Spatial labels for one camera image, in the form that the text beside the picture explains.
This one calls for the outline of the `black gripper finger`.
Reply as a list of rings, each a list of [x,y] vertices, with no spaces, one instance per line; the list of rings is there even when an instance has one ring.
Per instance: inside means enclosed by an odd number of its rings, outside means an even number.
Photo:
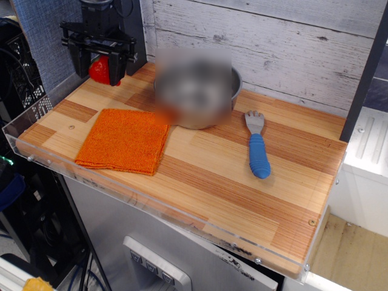
[[[111,52],[109,54],[109,79],[111,86],[118,85],[120,80],[124,77],[125,68],[125,56],[117,52]]]
[[[68,49],[76,74],[80,78],[85,78],[89,74],[91,53],[85,48],[84,43],[78,43],[73,39],[69,39]]]

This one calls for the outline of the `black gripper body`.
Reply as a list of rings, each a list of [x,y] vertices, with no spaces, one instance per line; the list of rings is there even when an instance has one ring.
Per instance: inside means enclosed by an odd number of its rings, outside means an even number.
[[[62,44],[68,48],[69,39],[84,43],[90,53],[109,55],[117,52],[126,60],[136,62],[136,39],[120,29],[114,1],[81,1],[82,21],[61,22]]]

